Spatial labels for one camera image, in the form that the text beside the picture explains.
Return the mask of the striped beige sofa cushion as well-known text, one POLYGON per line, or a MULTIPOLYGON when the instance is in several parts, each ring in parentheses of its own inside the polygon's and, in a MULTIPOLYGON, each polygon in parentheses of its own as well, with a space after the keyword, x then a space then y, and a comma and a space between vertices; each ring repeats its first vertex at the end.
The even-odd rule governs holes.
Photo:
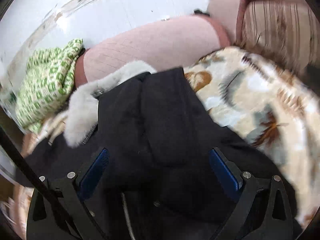
POLYGON ((241 46, 303 76, 319 65, 319 21, 302 4, 254 1, 244 14, 241 46))

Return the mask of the green white patterned pillow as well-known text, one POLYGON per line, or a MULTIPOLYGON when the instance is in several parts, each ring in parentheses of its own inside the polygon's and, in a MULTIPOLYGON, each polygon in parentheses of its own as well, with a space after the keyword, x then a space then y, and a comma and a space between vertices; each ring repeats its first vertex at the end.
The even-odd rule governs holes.
POLYGON ((39 133, 45 118, 59 110, 74 87, 83 40, 63 48, 19 53, 1 77, 1 107, 23 131, 39 133))

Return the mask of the pink side cushion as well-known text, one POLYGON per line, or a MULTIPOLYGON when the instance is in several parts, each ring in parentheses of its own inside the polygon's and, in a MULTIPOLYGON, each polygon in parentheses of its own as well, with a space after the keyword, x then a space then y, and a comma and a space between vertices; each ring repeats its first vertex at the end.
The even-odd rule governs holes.
POLYGON ((246 8, 247 0, 210 0, 207 11, 221 23, 231 43, 239 43, 246 8))

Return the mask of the floral leaf pattern blanket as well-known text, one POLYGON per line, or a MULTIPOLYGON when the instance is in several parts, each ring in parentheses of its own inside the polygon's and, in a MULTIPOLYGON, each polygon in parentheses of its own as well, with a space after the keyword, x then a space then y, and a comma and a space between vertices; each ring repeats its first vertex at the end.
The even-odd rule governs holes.
MULTIPOLYGON (((271 159, 293 187, 295 220, 302 229, 294 239, 319 239, 319 98, 289 71, 236 47, 207 55, 190 67, 176 68, 183 70, 213 122, 271 159)), ((146 71, 168 70, 157 71, 143 61, 133 61, 81 85, 36 146, 43 140, 51 145, 58 136, 71 148, 85 144, 97 127, 100 96, 146 71)), ((26 158, 21 158, 25 169, 16 171, 16 180, 32 192, 32 199, 33 181, 45 178, 33 172, 26 158)))

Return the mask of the black coat with fur collar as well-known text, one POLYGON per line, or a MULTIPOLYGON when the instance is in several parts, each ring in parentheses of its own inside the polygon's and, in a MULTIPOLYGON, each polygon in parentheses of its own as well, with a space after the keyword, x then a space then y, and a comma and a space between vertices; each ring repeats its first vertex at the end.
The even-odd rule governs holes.
MULTIPOLYGON (((271 159, 209 116, 181 68, 143 72, 99 98, 92 136, 76 148, 58 136, 39 143, 26 163, 49 181, 78 172, 100 148, 108 166, 85 201, 106 239, 211 239, 237 205, 227 197, 209 163, 219 148, 256 178, 280 176, 293 222, 295 191, 271 159)), ((261 226, 269 190, 257 193, 236 239, 261 226)))

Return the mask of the pink headboard cushion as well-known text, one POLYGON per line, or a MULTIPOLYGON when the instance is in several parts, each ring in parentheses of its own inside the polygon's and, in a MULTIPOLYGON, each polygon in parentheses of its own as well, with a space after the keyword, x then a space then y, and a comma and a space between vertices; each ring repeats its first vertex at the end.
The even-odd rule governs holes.
POLYGON ((105 77, 133 60, 162 71, 190 66, 230 45, 224 27, 207 15, 149 23, 87 48, 75 65, 75 86, 105 77))

